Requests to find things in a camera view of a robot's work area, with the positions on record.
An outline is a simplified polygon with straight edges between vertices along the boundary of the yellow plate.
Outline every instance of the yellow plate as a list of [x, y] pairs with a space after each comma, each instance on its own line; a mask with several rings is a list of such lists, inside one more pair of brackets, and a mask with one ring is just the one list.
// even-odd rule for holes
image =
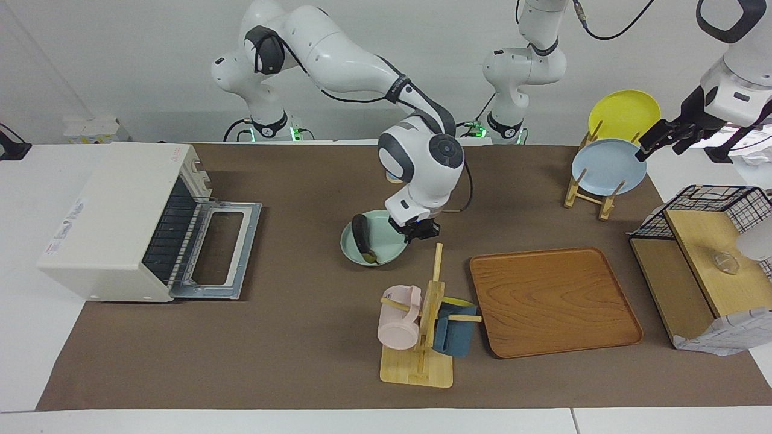
[[633, 138], [644, 134], [660, 117], [659, 104], [651, 95], [640, 90], [620, 90], [595, 104], [587, 127], [592, 134], [602, 120], [598, 139], [619, 138], [637, 144], [638, 138]]

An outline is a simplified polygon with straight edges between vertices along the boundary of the black cable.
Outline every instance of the black cable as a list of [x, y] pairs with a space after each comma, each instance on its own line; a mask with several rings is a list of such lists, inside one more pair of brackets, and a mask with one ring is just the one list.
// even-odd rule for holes
[[466, 163], [466, 160], [464, 160], [464, 169], [466, 169], [466, 176], [469, 178], [469, 198], [466, 199], [466, 204], [461, 209], [443, 209], [442, 212], [463, 212], [472, 204], [472, 199], [475, 195], [475, 184], [472, 182], [472, 172], [469, 171], [469, 165]]
[[[482, 110], [477, 114], [477, 116], [475, 116], [475, 119], [472, 122], [477, 122], [477, 120], [480, 119], [480, 117], [483, 115], [483, 113], [485, 113], [485, 109], [488, 108], [488, 106], [490, 105], [490, 102], [493, 101], [494, 97], [496, 97], [496, 93], [495, 92], [493, 93], [493, 95], [490, 96], [490, 98], [488, 99], [488, 102], [485, 103], [484, 106], [482, 106]], [[462, 134], [461, 137], [473, 137], [472, 136], [472, 127], [469, 127], [469, 129], [464, 134]]]
[[311, 138], [312, 138], [312, 139], [314, 139], [314, 140], [316, 140], [316, 139], [317, 139], [316, 137], [314, 137], [314, 136], [313, 136], [313, 132], [311, 132], [311, 130], [309, 130], [308, 128], [298, 128], [298, 129], [297, 129], [297, 132], [299, 132], [299, 133], [308, 133], [308, 134], [311, 134]]
[[495, 96], [496, 96], [496, 93], [493, 93], [493, 95], [490, 96], [490, 99], [488, 99], [488, 102], [485, 103], [484, 106], [482, 106], [482, 110], [477, 114], [477, 116], [475, 116], [475, 121], [477, 121], [483, 115], [483, 113], [485, 113], [485, 109], [488, 108], [488, 106], [490, 105], [490, 102], [493, 101], [493, 98]]
[[236, 141], [241, 141], [241, 135], [244, 134], [244, 133], [251, 134], [252, 132], [250, 130], [241, 130], [241, 131], [239, 131], [239, 133], [236, 135]]
[[732, 149], [732, 150], [730, 150], [730, 151], [742, 151], [743, 149], [747, 149], [747, 148], [749, 148], [749, 147], [754, 147], [754, 146], [756, 146], [757, 144], [762, 144], [763, 142], [765, 142], [765, 141], [768, 141], [768, 140], [770, 140], [770, 139], [772, 139], [772, 136], [769, 136], [769, 137], [767, 137], [767, 138], [761, 139], [761, 140], [759, 140], [758, 142], [756, 142], [756, 143], [754, 143], [754, 144], [749, 144], [748, 146], [738, 147], [738, 148]]
[[380, 97], [380, 98], [374, 98], [374, 99], [372, 99], [372, 100], [347, 100], [346, 98], [339, 98], [339, 97], [336, 97], [336, 96], [334, 96], [334, 95], [332, 95], [332, 94], [328, 93], [328, 92], [327, 92], [326, 90], [324, 90], [324, 89], [320, 89], [320, 90], [322, 91], [322, 93], [324, 93], [324, 94], [325, 94], [325, 95], [327, 95], [328, 97], [332, 98], [333, 100], [336, 100], [336, 101], [341, 101], [341, 102], [344, 102], [344, 103], [360, 103], [360, 104], [369, 104], [369, 103], [377, 103], [378, 101], [382, 101], [382, 100], [385, 100], [385, 99], [386, 99], [386, 97]]
[[233, 131], [233, 128], [236, 128], [236, 125], [248, 124], [248, 123], [249, 123], [249, 119], [239, 119], [233, 124], [231, 124], [231, 126], [228, 127], [228, 130], [225, 132], [225, 135], [222, 136], [222, 141], [228, 141], [228, 135], [231, 134], [231, 131]]
[[11, 134], [15, 135], [15, 136], [16, 136], [16, 138], [18, 138], [20, 141], [22, 141], [22, 143], [27, 143], [27, 141], [26, 141], [26, 140], [22, 139], [22, 136], [18, 135], [18, 134], [16, 133], [16, 131], [12, 130], [12, 129], [11, 129], [9, 126], [8, 126], [8, 125], [6, 125], [6, 124], [3, 124], [2, 122], [0, 122], [0, 126], [2, 126], [3, 128], [5, 128], [6, 130], [8, 130], [8, 131], [9, 131]]
[[582, 8], [579, 0], [574, 0], [574, 10], [577, 13], [577, 17], [579, 18], [579, 21], [581, 21], [581, 26], [584, 27], [584, 31], [587, 32], [588, 35], [601, 41], [608, 41], [624, 35], [632, 26], [635, 25], [636, 22], [638, 22], [639, 19], [641, 19], [643, 14], [646, 13], [646, 11], [648, 10], [649, 6], [652, 5], [652, 3], [654, 3], [654, 0], [648, 0], [648, 3], [646, 3], [646, 6], [644, 6], [643, 9], [641, 9], [641, 11], [635, 16], [635, 18], [632, 21], [630, 21], [630, 24], [627, 24], [627, 26], [624, 29], [620, 30], [618, 33], [611, 36], [598, 36], [590, 30], [590, 28], [587, 26], [587, 17], [584, 15], [584, 9]]

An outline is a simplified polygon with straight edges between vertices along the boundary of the wooden peg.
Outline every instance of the wooden peg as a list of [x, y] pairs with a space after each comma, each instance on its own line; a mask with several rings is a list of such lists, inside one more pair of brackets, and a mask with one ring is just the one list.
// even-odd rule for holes
[[448, 315], [448, 320], [450, 321], [467, 321], [471, 323], [482, 323], [483, 317], [480, 317], [479, 315], [459, 315], [459, 314], [452, 314]]

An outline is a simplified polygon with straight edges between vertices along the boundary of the wooden shelf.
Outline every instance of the wooden shelf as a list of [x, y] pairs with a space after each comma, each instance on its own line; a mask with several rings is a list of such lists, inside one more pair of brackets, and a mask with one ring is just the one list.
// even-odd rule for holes
[[630, 244], [670, 340], [674, 335], [693, 339], [704, 333], [715, 317], [678, 243], [634, 238]]
[[[757, 262], [737, 251], [735, 241], [740, 233], [725, 213], [669, 209], [665, 218], [714, 316], [772, 307], [772, 283]], [[716, 251], [735, 256], [740, 264], [738, 274], [716, 268]]]

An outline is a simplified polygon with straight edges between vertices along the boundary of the wooden stand base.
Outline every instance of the wooden stand base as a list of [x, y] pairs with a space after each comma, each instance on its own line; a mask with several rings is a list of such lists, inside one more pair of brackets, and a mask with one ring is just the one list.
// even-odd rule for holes
[[[598, 138], [598, 136], [595, 135], [598, 132], [598, 128], [595, 129], [595, 133], [587, 133], [584, 135], [584, 139], [582, 139], [581, 144], [579, 145], [579, 151], [581, 151], [583, 147], [587, 146], [587, 144]], [[568, 183], [568, 191], [566, 192], [566, 199], [563, 201], [563, 206], [565, 208], [573, 207], [574, 200], [576, 200], [576, 198], [584, 199], [588, 202], [598, 204], [601, 206], [601, 210], [598, 213], [598, 220], [605, 222], [608, 220], [608, 217], [611, 215], [611, 211], [614, 209], [614, 198], [616, 198], [617, 193], [622, 188], [622, 185], [625, 184], [625, 182], [620, 182], [614, 192], [611, 193], [611, 195], [602, 196], [601, 198], [594, 198], [579, 193], [579, 183], [586, 174], [587, 169], [584, 169], [581, 172], [581, 175], [579, 175], [579, 179], [575, 179], [573, 175], [571, 176], [571, 181]]]
[[420, 385], [449, 388], [453, 385], [453, 358], [432, 350], [435, 322], [445, 283], [439, 281], [442, 243], [437, 243], [432, 280], [426, 287], [426, 295], [418, 325], [418, 343], [410, 350], [393, 350], [383, 347], [381, 352], [381, 381], [403, 385]]

